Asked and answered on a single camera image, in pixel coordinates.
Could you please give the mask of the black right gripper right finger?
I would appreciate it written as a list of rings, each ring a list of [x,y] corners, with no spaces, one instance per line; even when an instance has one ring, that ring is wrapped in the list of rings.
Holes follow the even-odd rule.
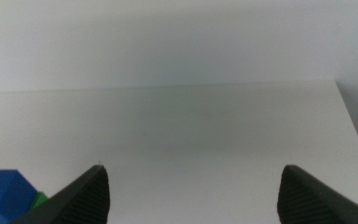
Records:
[[[296,165],[283,169],[277,213],[285,224],[358,224],[358,204]]]

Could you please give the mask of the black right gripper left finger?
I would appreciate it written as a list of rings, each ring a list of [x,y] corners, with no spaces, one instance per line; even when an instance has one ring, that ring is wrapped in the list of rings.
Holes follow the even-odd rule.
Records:
[[[95,165],[11,224],[107,224],[109,209],[108,173]]]

